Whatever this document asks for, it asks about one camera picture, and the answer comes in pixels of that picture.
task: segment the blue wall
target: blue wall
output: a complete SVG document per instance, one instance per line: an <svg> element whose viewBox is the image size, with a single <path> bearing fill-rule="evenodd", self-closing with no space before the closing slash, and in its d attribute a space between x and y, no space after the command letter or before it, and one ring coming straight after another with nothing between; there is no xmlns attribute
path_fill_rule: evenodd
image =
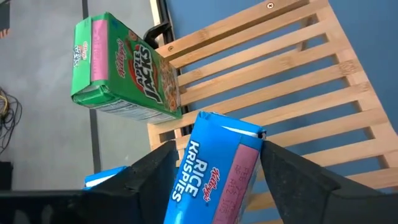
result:
<svg viewBox="0 0 398 224"><path fill-rule="evenodd" d="M204 28L220 19L224 19L234 13L237 13L243 9L251 7L260 0L202 0L202 1L185 1L185 0L168 0L168 7L172 16L172 22L174 26L176 38L181 38L187 34L195 32L198 29ZM398 14L394 13L398 7L398 1L370 1L370 0L330 0L330 4L337 17L340 20L348 38L351 41L358 57L368 74L370 81L373 84L380 100L391 120L391 123L395 130L398 128L398 106L394 103L392 98L398 95L398 89L395 88L398 78L394 71L394 53L398 52L398 45L395 42L398 34ZM299 25L294 24L287 27L286 29L278 30L277 32L271 33L264 37L258 38L254 41L250 41L243 45L234 47L225 52L216 54L210 58L206 58L192 65L189 65L183 69L183 72L201 67L214 60L218 60L227 55L239 52L253 45L260 44L269 39L273 39L282 34L292 32L298 29ZM310 45L320 44L320 39L314 39L310 42ZM234 67L227 71L218 73L209 78L217 77L228 73L237 68L245 65L263 60L266 57L259 58L258 60L245 63L242 66ZM244 85L241 88L209 97L205 100L201 100L197 103L191 104L192 109L199 109L207 105L211 105L215 102L225 100L234 96L247 93L249 91L262 88L264 86L279 83L286 79L297 77L305 73L317 70L319 68L327 67L331 65L331 59L326 58L317 63L312 63L289 72L282 73L275 77L267 78L259 82L250 83ZM300 100L304 100L308 97L316 96L319 94L331 92L340 88L344 85L341 81L334 81L326 83L324 85L309 88L298 93L294 93L288 96L283 96L274 100L270 100L264 103L259 103L248 108L237 110L228 113L229 116L236 118L243 118L256 114L260 111L271 110L273 108L294 103ZM308 126L314 123L326 121L329 119L337 118L340 116L354 113L355 110L352 105L337 106L332 109L325 111L316 112L299 118L290 119L277 124L272 124L267 128L269 134L277 134L290 129L300 128ZM289 147L289 150L296 152L297 154L308 154L315 151L329 149L331 147L338 147L349 143L365 140L366 137L362 130L352 131L350 133L340 134L338 136L332 136L316 141L306 142L297 146ZM330 170L335 171L341 175L352 175L361 172L367 172L379 169L379 164L375 158L363 159L361 161L349 162L340 164L337 166L328 167ZM256 183L255 192L263 192L266 189L265 182ZM266 211L250 212L246 213L244 217L245 223L273 220L278 218L277 211L275 209L268 209Z"/></svg>

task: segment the wooden slat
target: wooden slat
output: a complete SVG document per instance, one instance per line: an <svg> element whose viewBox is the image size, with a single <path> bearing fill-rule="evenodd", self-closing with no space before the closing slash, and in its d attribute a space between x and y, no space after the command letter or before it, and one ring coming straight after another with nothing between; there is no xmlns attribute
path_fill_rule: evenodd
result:
<svg viewBox="0 0 398 224"><path fill-rule="evenodd" d="M153 151L157 149L161 144L160 141L160 135L154 131L154 125L153 124L148 124L148 138L149 138L149 145L150 145L150 150Z"/></svg>
<svg viewBox="0 0 398 224"><path fill-rule="evenodd" d="M347 176L347 178L374 189L383 189L398 185L398 168L376 170L363 174ZM246 211L275 207L271 193L251 195L251 201Z"/></svg>
<svg viewBox="0 0 398 224"><path fill-rule="evenodd" d="M384 114L383 110L381 108L375 108L375 109L371 109L368 111L363 111L360 113L356 113L356 114L352 114L352 115L348 115L348 116L344 116L341 118L336 118L333 120L329 120L329 121L324 121L321 123L317 123L317 124L313 124L310 126L306 126L306 127L302 127L302 128L298 128L298 129L294 129L291 131L286 131L284 133L280 133L280 134L275 134L272 136L267 137L267 140L272 141L282 147L288 147L288 146L293 146L296 144L300 144L300 143L304 143L304 142L308 142L308 141L312 141L312 140L316 140L316 139L320 139L320 138L325 138L328 136L333 136L336 134L341 134L341 133L345 133L348 131L353 131L356 129L361 129L361 128L365 128L371 125L375 125L375 124L382 124L382 123L386 123L388 122L388 118L387 116ZM187 145L187 142L189 140L189 136L184 136L180 139L176 139L176 144L177 144L177 149L180 152L180 155L183 155L183 148ZM336 153L336 156L339 156L340 154L338 153L342 153L342 150L356 150L358 148L358 145L360 147L368 147L367 151L363 151L362 153L358 154L358 157L364 156L366 154L368 154L369 157L375 155L375 154L379 154L382 150L387 150L387 151L393 151L394 149L391 149L391 147L395 147L396 146L396 142L393 141L392 139L390 139L389 141L386 141L386 147L385 149L377 149L374 148L374 152L370 153L370 150L372 149L370 146L375 146L374 145L375 142L373 142L373 144L371 143L363 143L363 144L352 144L352 145L347 145L347 146L343 146L343 147L338 147L335 149L332 149L331 152L327 152L327 151L322 151L319 152L320 154L316 154L315 157L322 157L325 154L334 154ZM342 159L339 157L334 157L334 158L329 158L331 161L342 161L342 162L347 162L347 159L352 159L352 155L351 157L347 157L346 159ZM258 174L261 178L264 174L262 172L259 172Z"/></svg>
<svg viewBox="0 0 398 224"><path fill-rule="evenodd" d="M335 47L340 48L342 45L330 45L329 43L318 46L320 52L323 51L332 51ZM307 57L319 56L314 53L314 49L308 49L303 52L309 51L310 54L306 54L305 57L292 57L292 55L286 55L285 57L278 58L278 60L273 61L273 66L270 68L271 70L282 70L283 68L289 69L294 67L296 64L300 64L303 61L306 61ZM311 86L319 85L321 83L325 83L328 81L335 80L337 78L341 78L346 75L354 74L362 70L357 60L350 60L347 62L342 62L339 65L334 65L322 70L318 70L316 72L312 72L306 75L302 75L297 78L292 78L290 80L280 82L276 85L267 86L265 88L261 88L259 90L253 91L251 93L247 93L245 95L237 96L232 99L228 99L226 101L222 101L216 103L214 105L210 105L202 108L201 110L205 111L215 111L217 113L228 113L233 110L238 110L244 108L246 106L260 103L262 101L271 100L273 98L277 98L280 96L284 96L295 91L303 90ZM182 119L169 121L161 124L157 124L153 127L155 133L165 133L167 131L171 131L177 128L181 128L192 124L198 114L198 111L192 111L185 115L183 115Z"/></svg>
<svg viewBox="0 0 398 224"><path fill-rule="evenodd" d="M240 65L244 62L271 54L280 49L295 45L300 41L310 39L324 34L328 29L332 29L335 24L323 21L281 37L264 42L249 49L232 54L203 67L184 73L178 77L178 84L184 86L191 82L200 80L210 75L216 74L231 67Z"/></svg>
<svg viewBox="0 0 398 224"><path fill-rule="evenodd" d="M375 108L275 134L267 139L282 147L288 147L386 122L388 122L388 118L382 108Z"/></svg>
<svg viewBox="0 0 398 224"><path fill-rule="evenodd" d="M374 91L370 89L370 83L367 82L248 116L243 120L265 126L334 106L343 105L345 103L354 102L374 94Z"/></svg>
<svg viewBox="0 0 398 224"><path fill-rule="evenodd" d="M288 66L276 66L280 64L280 62L283 62L287 57L296 58L293 62L294 66L299 67L317 59L331 56L334 53L335 49L329 49L324 45L302 52L287 52L189 87L187 88L186 93L181 94L181 102L182 105L187 105L209 96L222 93L226 90L231 90L262 78L271 77L278 73L290 70L292 67L289 66L289 64Z"/></svg>
<svg viewBox="0 0 398 224"><path fill-rule="evenodd" d="M183 56L212 42L252 27L260 22L277 17L308 3L308 0L272 0L274 7L264 1L233 16L220 20L206 28L173 41L157 49L167 60Z"/></svg>
<svg viewBox="0 0 398 224"><path fill-rule="evenodd" d="M314 1L325 1L325 0L310 0L311 2ZM332 8L330 6L323 8L317 12L317 17L319 21L326 21L333 19L335 23L339 23L337 20L337 17L335 13L333 12ZM343 29L341 27L337 29L333 29L329 32L326 33L326 37L330 41L335 41L337 39L347 39L347 36L345 35ZM350 47L348 50L345 50L344 52L340 52L336 54L336 61L343 61L347 59L353 59L357 58L354 50L352 47ZM349 77L346 79L347 84L349 85L355 85L358 82L363 82L368 80L366 74L358 75L355 77ZM373 98L369 99L363 99L358 102L358 110L367 110L369 107L373 107L374 105L379 105L381 106L381 103L379 99L375 96ZM396 136L396 132L392 128L390 123L385 123L385 124L380 124L380 125L375 125L371 126L367 130L368 136L370 138L382 138L388 141L388 139L393 138ZM382 167L398 167L398 152L392 152L387 155L380 156L379 162L381 163Z"/></svg>
<svg viewBox="0 0 398 224"><path fill-rule="evenodd" d="M397 145L397 137L390 139L390 141L371 139L336 147L333 149L310 153L304 155L303 157L320 166L333 166L345 162L380 156L388 152L394 152L397 150ZM257 173L258 175L256 179L260 181L264 180L264 172L259 170Z"/></svg>
<svg viewBox="0 0 398 224"><path fill-rule="evenodd" d="M313 2L306 6L295 9L291 12L287 12L276 18L233 34L229 37L225 37L224 39L194 50L193 52L189 52L183 57L172 60L170 63L176 68L186 66L190 63L216 54L222 50L226 50L238 44L245 43L249 40L255 39L261 35L268 34L272 31L288 26L307 17L312 17L315 15L315 12L317 10L326 7L327 5L328 3L324 1Z"/></svg>

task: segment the green cereal box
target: green cereal box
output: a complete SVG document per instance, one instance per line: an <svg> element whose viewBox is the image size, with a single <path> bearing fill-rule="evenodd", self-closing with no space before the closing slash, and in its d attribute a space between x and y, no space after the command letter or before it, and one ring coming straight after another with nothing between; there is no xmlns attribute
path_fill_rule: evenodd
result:
<svg viewBox="0 0 398 224"><path fill-rule="evenodd" d="M175 69L108 12L75 27L71 96L79 105L148 123L181 117Z"/></svg>

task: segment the blue object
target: blue object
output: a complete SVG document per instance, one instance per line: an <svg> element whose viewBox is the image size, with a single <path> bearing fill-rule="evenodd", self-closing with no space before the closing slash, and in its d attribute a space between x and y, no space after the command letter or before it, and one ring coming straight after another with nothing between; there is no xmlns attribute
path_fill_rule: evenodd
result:
<svg viewBox="0 0 398 224"><path fill-rule="evenodd" d="M199 112L164 223L234 223L262 146L263 127Z"/></svg>
<svg viewBox="0 0 398 224"><path fill-rule="evenodd" d="M100 183L104 182L105 180L108 180L109 178L113 177L114 175L121 172L125 168L127 168L127 167L121 166L121 167L113 168L110 170L104 170L97 174L88 175L85 178L85 187L83 188L83 190L91 189L92 187L96 186L97 184L100 184Z"/></svg>

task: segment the nutrition label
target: nutrition label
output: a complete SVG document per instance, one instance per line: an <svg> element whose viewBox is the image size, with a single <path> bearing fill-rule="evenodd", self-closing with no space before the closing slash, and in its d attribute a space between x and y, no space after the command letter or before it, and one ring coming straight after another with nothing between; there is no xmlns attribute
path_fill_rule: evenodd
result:
<svg viewBox="0 0 398 224"><path fill-rule="evenodd" d="M168 114L145 108L125 100L117 100L113 103L94 107L93 109L149 123L158 123L174 119Z"/></svg>

